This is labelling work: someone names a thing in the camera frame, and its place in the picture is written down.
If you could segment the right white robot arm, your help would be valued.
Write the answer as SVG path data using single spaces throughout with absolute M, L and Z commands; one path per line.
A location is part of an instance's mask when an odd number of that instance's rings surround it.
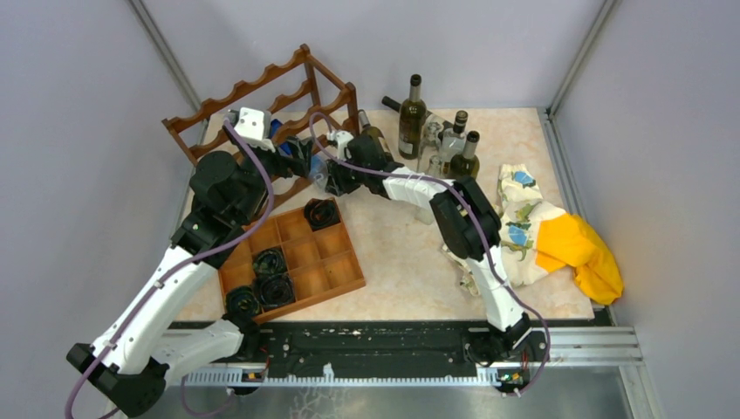
M 494 328 L 493 352 L 503 360 L 523 352 L 531 321 L 504 269 L 500 217 L 476 180 L 443 180 L 416 172 L 367 135 L 338 130 L 328 135 L 328 143 L 336 149 L 327 156 L 334 194 L 364 186 L 390 201 L 431 212 L 447 249 L 468 266 L 480 292 L 486 319 Z

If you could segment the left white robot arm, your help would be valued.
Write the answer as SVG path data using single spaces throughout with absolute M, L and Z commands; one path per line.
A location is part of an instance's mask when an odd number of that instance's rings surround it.
M 273 178 L 310 173 L 311 141 L 290 138 L 289 153 L 269 140 L 235 136 L 233 143 L 242 160 L 216 150 L 196 164 L 191 211 L 134 300 L 95 341 L 74 345 L 66 356 L 115 413 L 142 416 L 198 368 L 232 356 L 251 361 L 260 353 L 258 326 L 244 314 L 227 314 L 181 344 L 162 338 L 202 284 L 266 222 L 276 203 Z

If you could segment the blue square glass bottle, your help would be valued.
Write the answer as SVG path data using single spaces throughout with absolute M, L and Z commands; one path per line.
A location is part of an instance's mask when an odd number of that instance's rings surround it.
M 268 137 L 272 139 L 277 130 L 283 126 L 278 119 L 271 120 L 271 127 Z M 298 154 L 292 151 L 291 145 L 285 141 L 278 146 L 279 153 L 284 156 L 297 157 Z M 317 189 L 323 190 L 327 183 L 327 170 L 324 158 L 319 154 L 313 154 L 310 162 L 310 172 L 308 179 L 316 186 Z

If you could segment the dark wine bottle beige label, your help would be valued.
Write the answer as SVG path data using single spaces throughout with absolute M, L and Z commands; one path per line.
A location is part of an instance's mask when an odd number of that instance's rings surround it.
M 364 109 L 358 110 L 358 121 L 360 123 L 362 134 L 368 135 L 377 141 L 385 140 L 381 130 L 371 123 L 367 112 Z

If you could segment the dark wine bottle grey label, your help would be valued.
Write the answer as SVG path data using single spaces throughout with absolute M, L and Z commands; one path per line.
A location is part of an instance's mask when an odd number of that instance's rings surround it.
M 421 99 L 421 75 L 413 74 L 409 80 L 409 95 L 401 103 L 399 111 L 399 142 L 398 148 L 401 157 L 406 160 L 416 159 L 427 107 Z

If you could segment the wooden compartment tray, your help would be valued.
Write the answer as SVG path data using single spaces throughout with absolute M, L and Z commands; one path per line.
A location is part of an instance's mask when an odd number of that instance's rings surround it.
M 253 258 L 260 251 L 273 247 L 281 248 L 284 253 L 286 273 L 293 281 L 296 301 L 269 311 L 262 308 L 263 312 L 252 318 L 258 324 L 365 286 L 366 280 L 340 211 L 339 223 L 312 231 L 303 209 L 271 216 L 231 252 L 218 271 L 225 311 L 228 291 L 242 285 L 249 285 L 254 291 L 257 276 L 252 268 Z

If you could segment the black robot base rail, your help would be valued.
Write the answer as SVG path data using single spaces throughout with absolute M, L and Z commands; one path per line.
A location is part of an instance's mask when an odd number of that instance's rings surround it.
M 507 349 L 480 320 L 278 322 L 252 357 L 231 355 L 185 377 L 194 386 L 485 387 L 521 395 L 549 368 L 638 367 L 629 327 L 556 322 Z

